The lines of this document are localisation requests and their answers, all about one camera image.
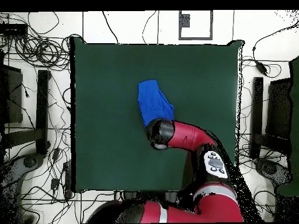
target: black bar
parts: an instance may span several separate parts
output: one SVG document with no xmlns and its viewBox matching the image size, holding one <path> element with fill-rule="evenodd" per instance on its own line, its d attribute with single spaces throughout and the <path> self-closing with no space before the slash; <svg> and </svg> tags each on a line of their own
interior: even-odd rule
<svg viewBox="0 0 299 224">
<path fill-rule="evenodd" d="M 41 129 L 42 138 L 36 140 L 36 153 L 45 155 L 48 149 L 48 83 L 51 72 L 39 70 L 37 77 L 36 128 Z"/>
<path fill-rule="evenodd" d="M 270 148 L 272 151 L 280 152 L 284 155 L 291 154 L 291 141 L 268 134 L 253 134 L 253 142 L 257 145 Z"/>
<path fill-rule="evenodd" d="M 249 157 L 259 158 L 260 144 L 255 142 L 254 135 L 262 134 L 263 123 L 263 78 L 255 77 L 252 86 L 252 108 L 251 108 L 251 133 Z"/>
<path fill-rule="evenodd" d="M 34 130 L 30 131 L 16 131 L 5 134 L 6 137 L 6 149 L 26 144 L 28 142 L 33 142 L 35 140 Z M 36 139 L 43 138 L 43 129 L 36 130 Z"/>
</svg>

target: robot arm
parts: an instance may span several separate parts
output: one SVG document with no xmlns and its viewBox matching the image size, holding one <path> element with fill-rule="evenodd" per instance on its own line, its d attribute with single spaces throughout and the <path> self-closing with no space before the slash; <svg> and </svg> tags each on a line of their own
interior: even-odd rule
<svg viewBox="0 0 299 224">
<path fill-rule="evenodd" d="M 180 197 L 193 197 L 193 211 L 160 202 L 122 203 L 116 223 L 243 222 L 227 166 L 231 161 L 217 138 L 199 127 L 156 119 L 147 126 L 147 138 L 157 150 L 181 148 L 193 168 L 193 180 Z"/>
</svg>

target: white tile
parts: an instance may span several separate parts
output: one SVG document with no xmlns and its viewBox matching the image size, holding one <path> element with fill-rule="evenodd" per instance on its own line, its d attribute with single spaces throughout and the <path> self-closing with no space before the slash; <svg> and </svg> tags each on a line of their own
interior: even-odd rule
<svg viewBox="0 0 299 224">
<path fill-rule="evenodd" d="M 298 15 L 293 18 L 283 15 L 283 12 L 284 10 L 235 10 L 234 40 L 245 40 L 244 56 L 252 56 L 252 48 L 259 39 L 299 20 Z M 282 31 L 258 42 L 255 58 L 291 61 L 299 54 L 298 42 L 298 28 Z"/>
<path fill-rule="evenodd" d="M 45 37 L 67 37 L 71 34 L 82 35 L 82 12 L 55 12 L 59 18 L 59 24 L 47 34 L 41 34 Z M 27 12 L 11 13 L 11 18 L 21 19 L 22 17 L 28 23 Z M 29 15 L 31 27 L 38 33 L 45 33 L 52 29 L 57 23 L 57 17 L 53 12 L 31 12 Z M 11 23 L 20 23 L 18 20 L 11 20 Z"/>
<path fill-rule="evenodd" d="M 189 27 L 182 28 L 181 37 L 210 37 L 211 12 L 209 10 L 183 10 L 190 15 Z"/>
<path fill-rule="evenodd" d="M 107 21 L 119 43 L 144 44 L 142 31 L 148 18 L 155 10 L 105 11 Z M 157 43 L 158 11 L 148 21 L 144 30 L 146 43 Z M 102 11 L 84 12 L 84 40 L 87 43 L 116 43 Z"/>
</svg>

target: black cable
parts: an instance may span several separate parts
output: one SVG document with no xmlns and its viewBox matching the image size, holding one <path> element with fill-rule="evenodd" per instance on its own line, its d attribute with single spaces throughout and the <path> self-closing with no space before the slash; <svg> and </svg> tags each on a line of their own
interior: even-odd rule
<svg viewBox="0 0 299 224">
<path fill-rule="evenodd" d="M 255 58 L 256 45 L 257 45 L 258 42 L 260 42 L 261 40 L 263 40 L 263 39 L 265 39 L 265 38 L 268 38 L 268 37 L 270 37 L 270 36 L 272 36 L 272 35 L 274 35 L 274 34 L 276 34 L 276 33 L 282 32 L 282 31 L 284 31 L 284 30 L 292 29 L 292 28 L 296 27 L 298 24 L 299 24 L 299 21 L 296 22 L 295 24 L 293 24 L 293 25 L 290 26 L 290 27 L 285 27 L 285 28 L 283 28 L 283 29 L 280 29 L 280 30 L 278 30 L 278 31 L 276 31 L 276 32 L 274 32 L 274 33 L 272 33 L 272 34 L 269 34 L 269 35 L 267 35 L 267 36 L 264 36 L 264 37 L 260 38 L 260 39 L 255 43 L 255 45 L 253 46 L 253 48 L 252 48 L 253 60 L 255 61 L 255 63 L 256 63 L 256 67 L 258 68 L 258 70 L 259 70 L 262 74 L 264 74 L 264 76 L 267 76 L 268 78 L 276 78 L 276 77 L 278 77 L 278 76 L 281 74 L 281 66 L 280 66 L 279 64 L 269 64 L 269 65 L 277 65 L 277 66 L 280 68 L 280 72 L 279 72 L 276 76 L 269 76 L 268 74 L 270 73 L 271 69 L 270 69 L 269 72 L 267 72 L 267 71 L 266 71 L 266 68 L 265 68 L 265 66 L 269 66 L 269 65 L 264 65 L 264 64 L 262 64 L 261 62 L 259 62 L 258 60 L 256 60 L 256 58 Z"/>
<path fill-rule="evenodd" d="M 67 210 L 60 216 L 60 219 L 61 219 L 61 217 L 64 216 L 64 215 L 68 212 L 68 210 L 70 209 L 71 205 L 72 205 L 72 203 L 69 204 L 69 205 L 67 205 L 67 206 L 65 206 L 65 207 L 63 207 L 62 210 L 59 211 L 59 213 L 53 218 L 52 222 L 50 222 L 49 224 L 53 224 L 54 222 L 58 221 L 58 219 L 56 219 L 56 217 L 57 217 L 61 212 L 63 212 L 64 209 L 68 208 L 68 209 L 67 209 Z"/>
<path fill-rule="evenodd" d="M 70 89 L 71 89 L 71 88 L 69 87 L 68 89 L 65 89 L 64 92 L 62 93 L 62 99 L 63 99 L 63 101 L 66 102 L 67 104 L 71 104 L 71 103 L 70 103 L 70 102 L 67 102 L 67 101 L 65 100 L 64 94 L 66 93 L 66 91 L 68 91 L 68 90 L 70 90 Z"/>
<path fill-rule="evenodd" d="M 117 39 L 116 35 L 113 33 L 113 31 L 112 31 L 112 29 L 111 29 L 111 27 L 110 27 L 110 25 L 109 25 L 109 23 L 108 23 L 108 20 L 107 20 L 107 18 L 106 18 L 106 15 L 105 15 L 104 11 L 102 11 L 102 13 L 103 13 L 103 16 L 104 16 L 104 18 L 105 18 L 105 21 L 106 21 L 106 23 L 107 23 L 107 26 L 108 26 L 109 30 L 110 30 L 111 33 L 114 35 L 114 37 L 115 37 L 115 39 L 116 39 L 116 43 L 118 44 L 118 43 L 119 43 L 119 40 Z"/>
<path fill-rule="evenodd" d="M 151 19 L 151 17 L 154 15 L 154 14 L 156 14 L 156 10 L 155 10 L 155 12 L 147 19 L 147 22 L 145 23 L 145 25 L 144 25 L 144 28 L 143 28 L 143 31 L 142 31 L 142 39 L 143 39 L 143 42 L 144 42 L 144 44 L 146 44 L 146 42 L 145 42 L 145 40 L 144 40 L 144 38 L 143 38 L 143 33 L 144 33 L 144 30 L 145 30 L 145 27 L 147 26 L 147 23 L 148 23 L 148 21 Z"/>
<path fill-rule="evenodd" d="M 80 224 L 82 224 L 82 193 L 80 193 Z"/>
<path fill-rule="evenodd" d="M 299 24 L 299 21 L 296 22 L 295 24 L 293 24 L 293 25 L 290 26 L 290 27 L 285 27 L 285 28 L 283 28 L 283 29 L 280 29 L 280 30 L 278 30 L 278 31 L 276 31 L 276 32 L 274 32 L 274 33 L 272 33 L 272 34 L 269 34 L 269 35 L 267 35 L 267 36 L 264 36 L 264 37 L 260 38 L 260 39 L 255 43 L 255 45 L 254 45 L 253 48 L 252 48 L 253 59 L 254 59 L 255 61 L 257 61 L 257 60 L 255 59 L 255 50 L 256 50 L 256 45 L 257 45 L 258 42 L 260 42 L 261 40 L 263 40 L 263 39 L 265 39 L 265 38 L 268 38 L 268 37 L 270 37 L 270 36 L 272 36 L 272 35 L 274 35 L 274 34 L 276 34 L 276 33 L 282 32 L 282 31 L 284 31 L 284 30 L 292 29 L 292 28 L 296 27 L 296 25 L 298 25 L 298 24 Z"/>
<path fill-rule="evenodd" d="M 103 196 L 103 195 L 105 195 L 105 196 L 112 196 L 113 193 L 111 193 L 111 194 L 105 194 L 105 193 L 100 193 L 100 194 L 98 194 L 98 195 L 96 196 L 95 200 L 93 200 L 93 203 L 92 203 L 89 207 L 87 207 L 86 209 L 83 210 L 83 213 L 82 213 L 82 223 L 84 222 L 84 212 L 87 211 L 87 210 L 89 210 L 89 209 L 95 204 L 95 202 L 97 202 L 96 200 L 97 200 L 97 198 L 98 198 L 99 196 Z"/>
<path fill-rule="evenodd" d="M 30 15 L 30 13 L 31 13 L 31 12 L 28 12 L 28 25 L 31 27 L 31 25 L 30 25 L 30 21 L 29 21 L 29 15 Z M 55 27 L 58 26 L 58 24 L 59 24 L 59 18 L 58 18 L 58 16 L 56 15 L 55 12 L 53 12 L 53 13 L 55 14 L 55 17 L 57 18 L 57 23 L 56 23 L 56 25 L 55 25 L 54 27 L 52 27 L 49 31 L 46 31 L 45 33 L 38 33 L 38 32 L 36 32 L 34 29 L 32 29 L 32 30 L 34 30 L 34 32 L 35 32 L 36 35 L 39 36 L 40 34 L 47 34 L 47 33 L 51 32 L 53 29 L 55 29 Z"/>
<path fill-rule="evenodd" d="M 28 209 L 25 209 L 24 207 L 22 207 L 22 206 L 20 206 L 24 211 L 28 211 L 28 212 L 30 212 L 30 213 L 34 213 L 34 214 L 36 214 L 39 218 L 37 219 L 37 222 L 36 222 L 36 224 L 38 224 L 38 222 L 39 222 L 39 220 L 40 220 L 40 214 L 39 213 L 37 213 L 37 212 L 35 212 L 35 211 L 30 211 L 30 210 L 28 210 Z"/>
<path fill-rule="evenodd" d="M 261 204 L 259 204 L 258 202 L 255 201 L 256 196 L 257 196 L 258 194 L 260 194 L 260 193 L 269 193 L 269 194 L 271 194 L 272 196 L 275 197 L 275 200 L 277 200 L 278 198 L 276 197 L 276 195 L 275 195 L 274 193 L 272 193 L 272 192 L 270 192 L 270 191 L 267 191 L 267 190 L 261 190 L 261 191 L 258 191 L 258 192 L 255 193 L 255 195 L 253 196 L 253 201 L 256 203 L 256 206 L 261 207 L 263 210 L 265 210 L 266 212 L 270 213 L 272 217 L 275 217 L 275 213 L 274 213 L 273 210 L 270 208 L 270 207 L 275 207 L 275 205 L 268 205 L 268 204 L 261 205 Z"/>
<path fill-rule="evenodd" d="M 76 218 L 77 224 L 80 224 L 78 221 L 78 218 L 77 218 L 77 214 L 76 214 L 76 202 L 74 202 L 74 213 L 75 213 L 75 218 Z"/>
</svg>

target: power adapter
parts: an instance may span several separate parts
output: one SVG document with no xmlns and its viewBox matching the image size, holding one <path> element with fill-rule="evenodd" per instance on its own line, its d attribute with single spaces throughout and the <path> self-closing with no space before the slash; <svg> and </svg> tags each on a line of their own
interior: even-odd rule
<svg viewBox="0 0 299 224">
<path fill-rule="evenodd" d="M 257 69 L 259 70 L 260 73 L 262 73 L 263 75 L 267 76 L 267 69 L 266 67 L 258 61 L 255 61 L 255 67 L 257 67 Z"/>
<path fill-rule="evenodd" d="M 56 191 L 58 190 L 58 187 L 59 187 L 59 179 L 57 178 L 52 178 L 51 180 L 51 190 Z"/>
<path fill-rule="evenodd" d="M 0 36 L 4 37 L 28 37 L 28 25 L 27 24 L 0 24 Z"/>
<path fill-rule="evenodd" d="M 57 162 L 59 155 L 60 155 L 60 149 L 54 149 L 54 153 L 52 156 L 53 164 L 55 164 Z"/>
</svg>

